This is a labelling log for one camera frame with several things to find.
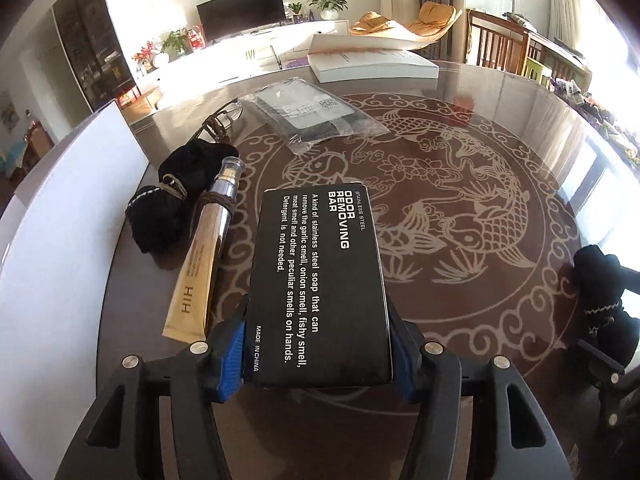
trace green plant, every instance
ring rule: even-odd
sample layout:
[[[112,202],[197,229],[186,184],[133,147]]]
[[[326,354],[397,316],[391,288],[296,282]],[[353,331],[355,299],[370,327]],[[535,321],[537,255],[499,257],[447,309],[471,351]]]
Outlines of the green plant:
[[[293,10],[294,14],[300,14],[300,11],[302,10],[302,2],[296,2],[294,4],[289,4],[289,5],[287,5],[287,7],[289,7],[289,9]]]
[[[324,9],[344,10],[348,8],[349,0],[309,0],[309,5],[317,7],[320,10],[324,10]]]
[[[187,31],[183,28],[172,30],[162,42],[162,51],[166,52],[168,48],[174,50],[177,54],[182,54],[187,50]]]

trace white panel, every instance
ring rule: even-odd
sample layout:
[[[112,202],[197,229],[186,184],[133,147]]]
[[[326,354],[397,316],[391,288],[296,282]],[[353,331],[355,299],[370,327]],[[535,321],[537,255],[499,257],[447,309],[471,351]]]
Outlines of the white panel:
[[[10,384],[0,388],[0,428],[34,480],[54,477],[95,398],[104,289],[148,165],[115,103],[79,128],[16,212],[0,269],[0,376]],[[11,220],[2,216],[0,231]]]

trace decoration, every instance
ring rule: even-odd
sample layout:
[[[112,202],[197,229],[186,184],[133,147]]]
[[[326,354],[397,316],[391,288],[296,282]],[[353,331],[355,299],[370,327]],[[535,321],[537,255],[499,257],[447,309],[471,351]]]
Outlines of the decoration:
[[[160,54],[156,54],[154,57],[154,66],[156,68],[160,68],[169,63],[169,55],[166,52],[161,52]]]
[[[184,56],[187,53],[187,30],[178,28],[172,30],[162,42],[162,51],[166,52],[171,49],[176,53],[177,57]]]
[[[287,4],[287,7],[293,12],[293,23],[302,23],[302,2]]]
[[[147,41],[146,45],[135,53],[131,59],[135,61],[143,72],[151,72],[153,66],[151,65],[151,57],[153,56],[154,42]]]
[[[197,25],[187,31],[187,37],[189,38],[189,43],[191,44],[192,50],[200,50],[201,48],[205,48],[207,46],[205,44],[202,29]]]
[[[309,0],[309,5],[320,9],[323,20],[336,20],[339,10],[349,8],[349,0]]]
[[[0,93],[0,119],[2,124],[10,132],[20,120],[18,114],[15,113],[15,107],[7,92]]]

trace black box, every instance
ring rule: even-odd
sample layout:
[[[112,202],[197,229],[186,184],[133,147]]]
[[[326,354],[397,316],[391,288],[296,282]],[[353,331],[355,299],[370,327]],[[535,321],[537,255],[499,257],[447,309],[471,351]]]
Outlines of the black box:
[[[373,386],[391,380],[382,268],[367,188],[262,196],[244,336],[244,381]]]

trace black cloth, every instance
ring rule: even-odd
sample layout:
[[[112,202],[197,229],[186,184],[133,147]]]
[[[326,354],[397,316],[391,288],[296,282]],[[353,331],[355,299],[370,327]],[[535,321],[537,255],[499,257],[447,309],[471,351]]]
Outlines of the black cloth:
[[[603,254],[597,245],[583,247],[574,255],[578,308],[588,329],[584,339],[623,366],[633,358],[640,336],[640,320],[629,316],[622,306],[624,290],[635,288],[631,276],[617,256]]]
[[[161,184],[140,188],[125,211],[143,253],[163,252],[188,230],[194,203],[213,184],[227,156],[238,156],[238,150],[230,144],[193,139],[160,164]]]

